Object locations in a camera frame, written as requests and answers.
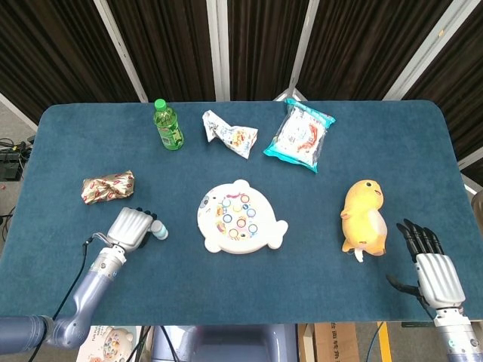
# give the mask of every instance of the floor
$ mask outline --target floor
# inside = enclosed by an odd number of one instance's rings
[[[13,141],[26,140],[34,134],[33,130],[19,118],[0,104],[0,137],[9,137]],[[0,214],[7,213],[17,202],[21,183],[0,183]],[[0,240],[0,255],[3,243]],[[357,324],[359,355],[365,360],[369,343],[376,330],[374,323]],[[389,340],[392,360],[395,362],[409,361],[442,361],[445,360],[444,349],[434,328],[402,328],[398,323],[389,324]],[[27,362],[32,352],[11,356],[0,356],[0,362]],[[77,351],[60,351],[43,347],[35,359],[36,362],[75,362]],[[380,361],[378,339],[373,347],[372,361]]]

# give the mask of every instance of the curtain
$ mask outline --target curtain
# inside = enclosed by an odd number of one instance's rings
[[[289,84],[308,0],[228,3],[232,100],[273,100]]]
[[[458,159],[483,146],[483,2],[409,90],[443,111]]]
[[[206,0],[109,0],[150,101],[215,100]]]
[[[138,102],[91,1],[0,2],[0,92],[38,123],[52,104]]]
[[[309,100],[381,100],[451,0],[321,0],[297,89]]]

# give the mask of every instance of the robotic arm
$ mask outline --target robotic arm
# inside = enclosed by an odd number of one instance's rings
[[[480,342],[463,314],[465,294],[453,262],[446,256],[435,233],[405,219],[397,224],[416,268],[418,287],[401,284],[393,276],[387,280],[400,292],[416,296],[429,313],[436,310],[434,324],[446,347],[450,362],[483,362]]]
[[[92,316],[113,282],[119,269],[126,262],[125,254],[140,247],[151,232],[159,240],[168,237],[168,230],[149,211],[124,207],[112,224],[107,236],[96,233],[104,247],[89,272],[74,293],[74,315],[53,321],[45,316],[20,316],[0,318],[0,354],[12,354],[33,349],[45,343],[58,348],[78,348],[87,338]]]

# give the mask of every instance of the bottle cap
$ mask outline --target bottle cap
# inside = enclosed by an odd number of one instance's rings
[[[161,98],[154,102],[154,108],[156,111],[164,111],[166,109],[166,101]]]

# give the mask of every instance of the stuffed animal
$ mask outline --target stuffed animal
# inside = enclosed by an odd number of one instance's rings
[[[362,251],[377,256],[386,252],[387,227],[378,211],[383,202],[383,192],[372,179],[355,183],[347,192],[344,210],[340,213],[346,237],[342,251],[353,249],[359,262],[363,261]]]

